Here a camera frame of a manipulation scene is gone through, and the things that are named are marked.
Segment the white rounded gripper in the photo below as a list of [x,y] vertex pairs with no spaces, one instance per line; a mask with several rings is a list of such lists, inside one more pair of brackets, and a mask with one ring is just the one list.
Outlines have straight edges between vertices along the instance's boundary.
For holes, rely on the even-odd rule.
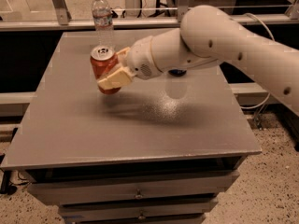
[[[118,61],[125,62],[140,79],[159,77],[162,72],[157,68],[151,53],[153,36],[136,41],[130,48],[126,47],[117,52]],[[121,88],[133,82],[134,74],[128,67],[121,66],[97,79],[97,84],[103,90]]]

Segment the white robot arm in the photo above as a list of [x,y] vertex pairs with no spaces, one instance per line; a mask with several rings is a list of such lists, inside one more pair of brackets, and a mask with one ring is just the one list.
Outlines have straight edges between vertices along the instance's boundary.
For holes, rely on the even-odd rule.
[[299,50],[254,34],[212,6],[194,7],[179,28],[139,39],[121,50],[116,66],[97,84],[112,90],[136,77],[146,80],[174,69],[202,69],[223,62],[299,114]]

